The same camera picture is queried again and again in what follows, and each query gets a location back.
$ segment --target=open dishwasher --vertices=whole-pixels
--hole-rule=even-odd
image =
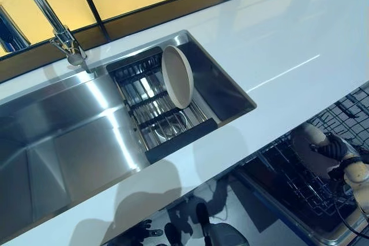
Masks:
[[[369,84],[354,90],[307,122],[333,132],[360,151],[369,150]],[[292,132],[255,153],[233,171],[243,184],[309,245],[348,245],[356,237],[343,224],[333,202],[334,184],[308,170],[297,155]],[[342,188],[337,198],[340,214],[357,231],[367,222],[352,190]]]

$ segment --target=dishwasher rack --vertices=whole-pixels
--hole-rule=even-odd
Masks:
[[[325,133],[336,133],[360,152],[369,150],[369,86],[365,84],[354,90],[308,122]],[[332,198],[333,184],[303,165],[293,149],[291,133],[265,146],[257,155],[270,170],[285,177],[291,190],[308,204],[311,212],[328,216],[336,213]],[[338,198],[339,209],[345,206],[356,206],[351,189]]]

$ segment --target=faucet spout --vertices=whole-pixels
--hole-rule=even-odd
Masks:
[[[67,60],[71,65],[82,66],[85,70],[88,70],[86,65],[86,53],[76,38],[71,34],[68,27],[61,23],[47,0],[34,1],[54,29],[53,33],[55,38],[51,39],[50,43],[66,55]]]

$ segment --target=wire rack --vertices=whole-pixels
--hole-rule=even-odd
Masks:
[[[364,85],[308,120],[323,132],[333,132],[359,150],[369,149],[369,88]],[[309,171],[293,149],[291,133],[273,141],[258,152],[271,170],[283,176],[294,194],[316,215],[336,213],[332,183]],[[356,206],[352,191],[338,198],[338,207]]]
[[[164,85],[161,54],[117,69],[114,81],[123,94],[146,150],[208,119],[195,100],[186,109],[174,106]]]

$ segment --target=white countertop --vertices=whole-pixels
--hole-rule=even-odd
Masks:
[[[296,127],[368,80],[368,19],[369,0],[232,0],[88,51],[187,29],[257,108],[5,245],[100,245]],[[0,99],[68,70],[3,83]]]

